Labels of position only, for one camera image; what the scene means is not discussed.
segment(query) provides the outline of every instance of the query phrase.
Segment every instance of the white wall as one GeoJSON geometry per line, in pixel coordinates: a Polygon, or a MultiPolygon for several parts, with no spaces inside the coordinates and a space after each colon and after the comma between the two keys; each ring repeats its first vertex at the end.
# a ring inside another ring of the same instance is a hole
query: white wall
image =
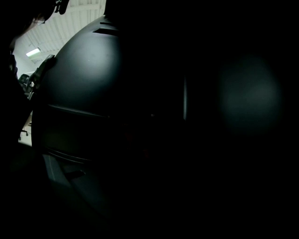
{"type": "Polygon", "coordinates": [[[17,41],[14,48],[14,56],[17,62],[18,78],[27,72],[35,71],[37,66],[26,56],[28,50],[20,41],[17,41]]]}

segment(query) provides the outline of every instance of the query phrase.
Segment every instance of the light fixture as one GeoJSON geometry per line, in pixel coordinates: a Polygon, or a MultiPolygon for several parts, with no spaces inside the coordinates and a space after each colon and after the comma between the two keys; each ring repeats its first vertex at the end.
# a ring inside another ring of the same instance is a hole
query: light fixture
{"type": "Polygon", "coordinates": [[[29,57],[29,56],[32,56],[32,55],[34,55],[34,54],[36,54],[36,53],[39,53],[40,51],[41,51],[41,50],[40,50],[39,48],[36,48],[36,49],[34,49],[34,50],[32,50],[32,51],[26,53],[26,55],[29,57]]]}

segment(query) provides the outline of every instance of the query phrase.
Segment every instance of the corrugated ceiling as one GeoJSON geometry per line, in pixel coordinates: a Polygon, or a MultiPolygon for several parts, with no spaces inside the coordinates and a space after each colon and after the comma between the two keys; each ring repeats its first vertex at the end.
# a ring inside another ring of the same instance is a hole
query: corrugated ceiling
{"type": "Polygon", "coordinates": [[[70,0],[64,15],[53,13],[45,24],[28,31],[17,44],[21,44],[23,52],[39,47],[41,52],[30,57],[39,66],[48,55],[56,55],[83,27],[102,16],[105,5],[106,0],[70,0]]]}

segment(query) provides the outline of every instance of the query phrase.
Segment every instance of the white ceiling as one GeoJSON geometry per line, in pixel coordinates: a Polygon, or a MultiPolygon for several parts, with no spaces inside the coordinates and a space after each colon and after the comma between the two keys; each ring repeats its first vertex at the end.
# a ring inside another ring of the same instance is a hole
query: white ceiling
{"type": "Polygon", "coordinates": [[[105,5],[106,0],[70,0],[64,15],[53,13],[45,24],[34,27],[20,37],[16,47],[22,54],[39,47],[41,52],[30,57],[38,67],[48,55],[57,55],[83,27],[102,16],[105,5]]]}

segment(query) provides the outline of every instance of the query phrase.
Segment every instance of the ceiling light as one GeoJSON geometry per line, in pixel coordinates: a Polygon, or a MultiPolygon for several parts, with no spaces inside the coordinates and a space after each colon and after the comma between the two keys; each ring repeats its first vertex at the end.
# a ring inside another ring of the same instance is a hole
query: ceiling light
{"type": "Polygon", "coordinates": [[[26,55],[27,55],[27,56],[32,56],[32,55],[34,55],[34,54],[36,54],[36,53],[38,53],[38,52],[40,52],[40,51],[41,51],[41,50],[40,50],[39,48],[36,48],[36,49],[34,49],[34,50],[32,50],[32,51],[26,53],[26,55]]]}

